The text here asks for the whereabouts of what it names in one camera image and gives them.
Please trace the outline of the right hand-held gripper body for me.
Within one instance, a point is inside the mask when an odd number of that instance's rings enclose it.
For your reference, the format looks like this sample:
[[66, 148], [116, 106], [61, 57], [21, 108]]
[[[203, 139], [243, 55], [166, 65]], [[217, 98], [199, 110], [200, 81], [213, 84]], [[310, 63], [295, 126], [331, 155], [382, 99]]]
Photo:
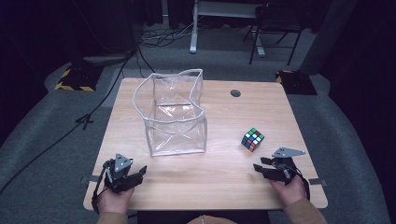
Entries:
[[271, 165], [274, 167], [274, 178], [271, 180], [280, 181], [288, 185], [296, 175], [304, 178], [292, 159], [295, 156], [302, 156], [304, 154], [304, 151], [288, 147], [280, 147], [276, 150], [272, 154], [272, 157], [269, 158], [274, 161], [274, 165]]

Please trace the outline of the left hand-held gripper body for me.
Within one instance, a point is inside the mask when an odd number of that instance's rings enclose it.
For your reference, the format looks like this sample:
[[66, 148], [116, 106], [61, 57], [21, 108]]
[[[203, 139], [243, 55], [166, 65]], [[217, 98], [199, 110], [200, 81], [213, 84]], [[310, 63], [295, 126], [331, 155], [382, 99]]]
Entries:
[[130, 169], [126, 169], [127, 161], [128, 158], [117, 153], [114, 159], [104, 163], [106, 173], [105, 186], [115, 193], [131, 189], [126, 186], [126, 178], [130, 171]]

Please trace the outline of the multicoloured puzzle cube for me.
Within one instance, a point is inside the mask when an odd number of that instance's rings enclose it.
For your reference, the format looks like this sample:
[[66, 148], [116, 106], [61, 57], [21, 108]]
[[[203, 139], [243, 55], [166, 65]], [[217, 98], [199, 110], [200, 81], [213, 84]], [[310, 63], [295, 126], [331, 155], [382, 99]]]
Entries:
[[253, 152], [261, 144], [264, 138], [265, 136], [256, 128], [251, 128], [243, 136], [241, 145], [244, 146], [248, 151]]

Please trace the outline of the clear plastic bag white trim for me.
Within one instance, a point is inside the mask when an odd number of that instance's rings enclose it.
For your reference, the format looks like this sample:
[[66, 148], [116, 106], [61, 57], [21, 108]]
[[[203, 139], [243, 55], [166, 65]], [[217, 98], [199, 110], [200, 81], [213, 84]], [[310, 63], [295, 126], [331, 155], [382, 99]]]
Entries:
[[145, 124], [152, 157], [204, 153], [207, 119], [201, 108], [203, 71], [153, 73], [135, 90], [133, 104]]

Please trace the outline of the person's left hand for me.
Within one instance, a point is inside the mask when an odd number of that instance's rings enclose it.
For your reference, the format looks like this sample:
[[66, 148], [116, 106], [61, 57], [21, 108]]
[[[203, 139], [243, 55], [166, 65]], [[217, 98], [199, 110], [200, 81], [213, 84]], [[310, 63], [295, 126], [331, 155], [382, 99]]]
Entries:
[[133, 194], [134, 189], [115, 193], [111, 189], [103, 188], [97, 201], [99, 213], [118, 213], [125, 215]]

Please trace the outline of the person's right hand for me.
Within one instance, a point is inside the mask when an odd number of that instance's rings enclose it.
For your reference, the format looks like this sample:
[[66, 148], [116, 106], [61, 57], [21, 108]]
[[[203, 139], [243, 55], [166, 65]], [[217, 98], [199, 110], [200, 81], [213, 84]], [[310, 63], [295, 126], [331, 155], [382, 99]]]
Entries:
[[306, 198], [304, 182], [299, 176], [295, 176], [288, 185], [282, 185], [280, 182], [274, 180], [269, 180], [269, 184], [276, 191], [280, 201], [285, 206]]

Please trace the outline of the person's tan torso clothing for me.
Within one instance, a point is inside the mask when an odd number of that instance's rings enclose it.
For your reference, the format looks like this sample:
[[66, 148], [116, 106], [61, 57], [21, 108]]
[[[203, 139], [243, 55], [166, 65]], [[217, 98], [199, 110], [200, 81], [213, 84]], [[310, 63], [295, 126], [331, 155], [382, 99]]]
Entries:
[[212, 217], [209, 215], [201, 215], [189, 221], [187, 224], [237, 224], [237, 223], [224, 217]]

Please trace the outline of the black yellow-striped stand base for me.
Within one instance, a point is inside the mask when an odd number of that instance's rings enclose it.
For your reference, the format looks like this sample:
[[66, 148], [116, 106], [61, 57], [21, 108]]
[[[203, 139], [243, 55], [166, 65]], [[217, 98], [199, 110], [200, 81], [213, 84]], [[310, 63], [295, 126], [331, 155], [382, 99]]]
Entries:
[[300, 71], [279, 70], [276, 72], [276, 81], [286, 94], [317, 95], [310, 77]]
[[103, 70], [103, 66], [90, 63], [71, 64], [63, 72], [55, 90], [96, 91], [96, 85]]

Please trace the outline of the black metal chair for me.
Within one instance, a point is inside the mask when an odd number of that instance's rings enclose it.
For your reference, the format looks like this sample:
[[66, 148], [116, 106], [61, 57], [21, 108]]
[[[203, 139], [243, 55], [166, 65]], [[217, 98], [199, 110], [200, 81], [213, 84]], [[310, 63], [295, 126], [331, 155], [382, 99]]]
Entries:
[[244, 40], [253, 36], [249, 64], [252, 64], [255, 49], [258, 47], [259, 34], [282, 34], [280, 43], [288, 34], [297, 34], [287, 64], [290, 64], [302, 31], [306, 28], [304, 13], [290, 0], [265, 0], [255, 8], [255, 19], [250, 25]]

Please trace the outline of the white desk frame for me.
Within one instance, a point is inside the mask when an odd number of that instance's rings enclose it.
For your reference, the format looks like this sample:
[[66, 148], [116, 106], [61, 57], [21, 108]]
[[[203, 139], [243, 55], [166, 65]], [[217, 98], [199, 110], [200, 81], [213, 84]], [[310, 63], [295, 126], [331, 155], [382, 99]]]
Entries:
[[260, 4], [229, 2], [223, 0], [221, 2], [215, 0], [194, 0], [192, 10], [192, 30], [189, 52], [194, 54], [197, 52], [198, 44], [198, 23], [203, 19], [248, 19], [255, 18], [255, 8]]

